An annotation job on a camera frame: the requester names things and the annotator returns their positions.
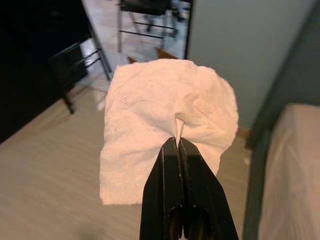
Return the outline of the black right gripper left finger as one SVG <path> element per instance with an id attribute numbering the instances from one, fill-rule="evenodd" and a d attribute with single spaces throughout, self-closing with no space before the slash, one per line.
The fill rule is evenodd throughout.
<path id="1" fill-rule="evenodd" d="M 139 238 L 178 240 L 182 237 L 183 187 L 175 138 L 160 148 L 143 189 Z"/>

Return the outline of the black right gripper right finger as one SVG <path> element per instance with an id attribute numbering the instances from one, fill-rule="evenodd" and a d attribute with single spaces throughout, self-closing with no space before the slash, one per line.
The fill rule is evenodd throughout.
<path id="1" fill-rule="evenodd" d="M 180 139 L 178 146 L 185 190 L 188 240 L 237 240 L 238 234 L 220 182 L 198 148 Z"/>

